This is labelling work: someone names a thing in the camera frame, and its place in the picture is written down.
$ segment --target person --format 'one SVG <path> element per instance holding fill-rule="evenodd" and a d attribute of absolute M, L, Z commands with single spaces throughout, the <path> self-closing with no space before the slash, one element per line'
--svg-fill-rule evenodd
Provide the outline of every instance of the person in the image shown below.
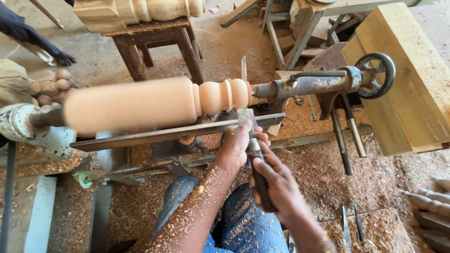
<path fill-rule="evenodd" d="M 268 182 L 269 197 L 278 209 L 265 213 L 252 177 L 250 183 L 239 186 L 221 209 L 221 220 L 214 231 L 221 230 L 215 242 L 210 229 L 240 168 L 245 164 L 245 150 L 249 143 L 251 122 L 224 133 L 223 145 L 214 163 L 198 181 L 190 176 L 179 176 L 167 188 L 149 253 L 156 252 L 284 252 L 288 246 L 280 222 L 292 233 L 300 252 L 336 252 L 309 206 L 303 199 L 290 170 L 269 149 L 268 135 L 255 129 L 264 153 L 252 166 Z"/>
<path fill-rule="evenodd" d="M 67 0 L 66 2 L 73 6 L 73 1 Z M 17 41 L 28 42 L 42 48 L 61 66 L 72 66 L 77 62 L 73 56 L 64 53 L 37 33 L 34 28 L 25 24 L 25 18 L 8 9 L 2 1 L 0 1 L 0 32 Z"/>

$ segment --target jeans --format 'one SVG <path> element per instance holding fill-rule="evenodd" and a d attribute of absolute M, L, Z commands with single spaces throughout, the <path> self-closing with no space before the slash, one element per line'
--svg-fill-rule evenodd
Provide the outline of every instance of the jeans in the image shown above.
<path fill-rule="evenodd" d="M 179 176 L 167 188 L 152 240 L 197 183 L 191 176 Z M 217 248 L 209 234 L 203 253 L 289 252 L 280 222 L 275 214 L 258 208 L 249 183 L 239 186 L 225 201 L 218 227 L 222 237 Z"/>

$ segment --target chisel on floor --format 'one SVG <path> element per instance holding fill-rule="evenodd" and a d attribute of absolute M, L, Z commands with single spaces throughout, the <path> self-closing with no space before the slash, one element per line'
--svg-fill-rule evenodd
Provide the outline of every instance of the chisel on floor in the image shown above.
<path fill-rule="evenodd" d="M 247 157 L 250 159 L 250 161 L 253 161 L 253 159 L 255 158 L 260 158 L 264 161 L 261 148 L 259 146 L 257 138 L 255 137 L 255 127 L 257 127 L 255 114 L 253 113 L 252 109 L 238 109 L 239 124 L 244 125 L 246 119 L 250 119 L 252 121 L 252 128 L 248 132 L 248 134 L 250 135 L 250 142 L 248 143 L 247 147 Z M 269 198 L 268 184 L 266 179 L 260 173 L 258 173 L 255 168 L 252 168 L 252 174 L 253 178 L 255 179 L 256 190 L 261 197 L 261 204 L 264 208 L 264 211 L 278 211 Z"/>

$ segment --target handwheel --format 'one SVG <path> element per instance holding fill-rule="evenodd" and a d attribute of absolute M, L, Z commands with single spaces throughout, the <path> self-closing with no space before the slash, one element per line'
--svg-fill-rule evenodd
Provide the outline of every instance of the handwheel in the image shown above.
<path fill-rule="evenodd" d="M 371 60 L 377 60 L 378 65 L 375 67 L 369 67 Z M 382 53 L 370 53 L 363 56 L 355 64 L 362 74 L 363 80 L 361 87 L 356 91 L 358 95 L 363 99 L 376 99 L 386 94 L 392 87 L 395 78 L 395 65 L 389 56 Z M 383 85 L 379 85 L 377 82 L 377 76 L 385 72 L 386 77 Z"/>

